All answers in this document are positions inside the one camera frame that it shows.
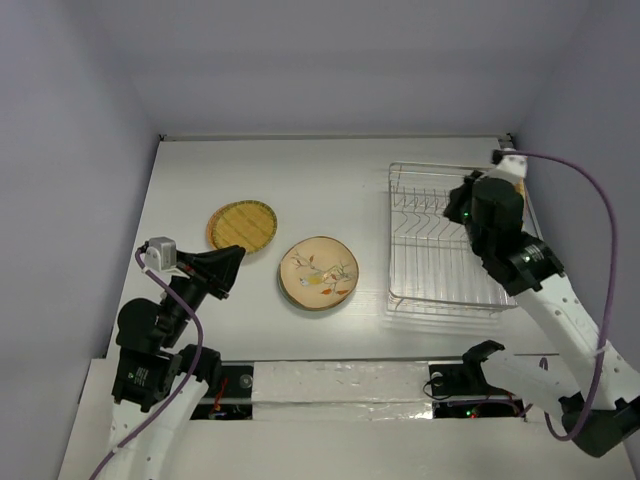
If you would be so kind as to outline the orange wicker plate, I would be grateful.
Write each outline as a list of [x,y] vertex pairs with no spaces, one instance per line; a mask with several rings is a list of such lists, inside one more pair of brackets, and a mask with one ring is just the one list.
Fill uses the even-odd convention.
[[523,181],[518,182],[515,185],[515,189],[523,198],[526,198],[526,189]]
[[206,239],[210,247],[219,250],[235,245],[236,233],[228,216],[234,203],[220,207],[209,219],[206,226]]

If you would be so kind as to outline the yellow-green woven plate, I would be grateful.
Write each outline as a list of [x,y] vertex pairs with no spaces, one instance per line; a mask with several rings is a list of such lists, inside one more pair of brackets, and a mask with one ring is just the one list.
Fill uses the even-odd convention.
[[275,237],[278,220],[274,210],[258,200],[241,200],[234,203],[228,216],[236,233],[235,245],[246,249],[247,254],[266,248]]

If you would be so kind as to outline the teal floral plate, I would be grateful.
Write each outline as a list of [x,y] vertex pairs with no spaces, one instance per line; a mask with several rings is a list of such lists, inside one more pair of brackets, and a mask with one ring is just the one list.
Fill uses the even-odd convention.
[[278,268],[278,283],[283,296],[294,306],[307,311],[325,311],[344,302],[357,285],[358,271],[342,274],[339,268],[328,271],[303,268]]

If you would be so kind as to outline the cream floral plate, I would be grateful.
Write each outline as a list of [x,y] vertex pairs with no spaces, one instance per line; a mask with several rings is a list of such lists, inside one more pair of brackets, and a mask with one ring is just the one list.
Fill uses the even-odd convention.
[[356,289],[360,269],[351,250],[328,236],[292,246],[278,267],[282,294],[295,306],[324,311],[343,303]]

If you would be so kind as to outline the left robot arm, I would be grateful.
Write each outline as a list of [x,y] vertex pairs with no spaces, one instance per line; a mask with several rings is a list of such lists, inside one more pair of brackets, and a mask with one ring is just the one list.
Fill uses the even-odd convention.
[[208,296],[229,296],[245,254],[238,245],[187,253],[167,237],[136,249],[141,272],[164,295],[134,298],[118,313],[108,451],[92,478],[167,478],[196,406],[221,388],[221,355],[205,347],[196,311]]

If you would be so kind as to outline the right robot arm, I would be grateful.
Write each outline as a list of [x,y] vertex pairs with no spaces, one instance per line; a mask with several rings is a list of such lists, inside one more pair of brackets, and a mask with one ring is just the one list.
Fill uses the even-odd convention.
[[541,328],[574,380],[528,367],[494,340],[462,356],[470,391],[505,390],[560,421],[569,441],[600,458],[639,429],[639,374],[609,343],[575,294],[549,246],[523,229],[524,199],[514,183],[480,171],[449,194],[445,217],[464,226],[482,268]]

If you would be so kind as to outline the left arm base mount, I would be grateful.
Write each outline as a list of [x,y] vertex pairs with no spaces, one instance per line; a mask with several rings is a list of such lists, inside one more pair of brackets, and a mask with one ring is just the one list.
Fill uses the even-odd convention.
[[251,420],[253,385],[253,363],[224,362],[218,385],[199,401],[191,420]]

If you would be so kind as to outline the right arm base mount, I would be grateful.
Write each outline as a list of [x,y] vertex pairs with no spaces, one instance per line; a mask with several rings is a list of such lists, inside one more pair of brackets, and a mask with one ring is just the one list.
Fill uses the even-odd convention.
[[471,347],[457,361],[432,363],[423,394],[431,400],[434,419],[475,420],[521,418],[528,412],[511,392],[490,385],[482,364],[505,347],[486,340]]

